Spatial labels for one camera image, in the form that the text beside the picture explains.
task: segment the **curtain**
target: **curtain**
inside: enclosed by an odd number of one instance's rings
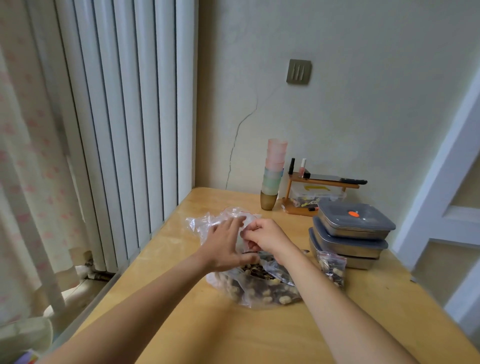
[[[0,1],[0,324],[64,308],[88,240],[23,1]]]

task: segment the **light switch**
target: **light switch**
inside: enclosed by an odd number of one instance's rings
[[[288,65],[287,83],[308,85],[312,73],[312,62],[305,60],[290,60]]]

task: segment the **wooden table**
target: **wooden table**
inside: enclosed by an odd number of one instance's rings
[[[80,330],[178,261],[199,239],[187,217],[240,206],[273,218],[302,249],[309,248],[312,219],[260,209],[260,197],[195,188],[106,294]],[[347,294],[397,338],[421,363],[480,363],[480,354],[457,325],[389,251],[370,271],[348,269]],[[201,280],[154,336],[138,363],[333,363],[304,303],[256,311],[236,305]]]

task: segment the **small wooden rack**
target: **small wooden rack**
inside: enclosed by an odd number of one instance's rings
[[[292,186],[292,182],[301,182],[301,183],[309,183],[309,184],[322,184],[324,186],[335,186],[335,187],[342,187],[342,191],[345,192],[347,188],[354,188],[359,189],[360,186],[358,184],[350,184],[350,183],[342,183],[337,181],[325,181],[325,180],[312,180],[309,178],[301,178],[299,177],[298,172],[293,172],[293,174],[288,175],[288,186],[287,186],[287,195],[282,198],[282,207],[287,214],[291,215],[302,215],[302,216],[315,216],[317,211],[309,211],[305,207],[295,207],[293,202],[288,198],[290,195],[290,187]]]

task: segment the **clear plastic bag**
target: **clear plastic bag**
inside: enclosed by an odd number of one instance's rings
[[[246,216],[244,226],[261,217],[240,207],[227,207],[218,216],[207,213],[201,218],[186,220],[188,227],[200,236],[200,244],[203,244],[211,226],[237,216]],[[236,250],[239,253],[248,251],[248,246],[240,234],[237,237]],[[301,300],[290,274],[278,264],[273,255],[259,252],[259,257],[260,264],[257,266],[247,265],[226,272],[209,273],[205,277],[206,281],[238,304],[250,308],[275,307]]]
[[[335,253],[317,251],[317,260],[318,263],[320,263],[322,272],[324,272],[337,287],[345,289],[347,259]]]

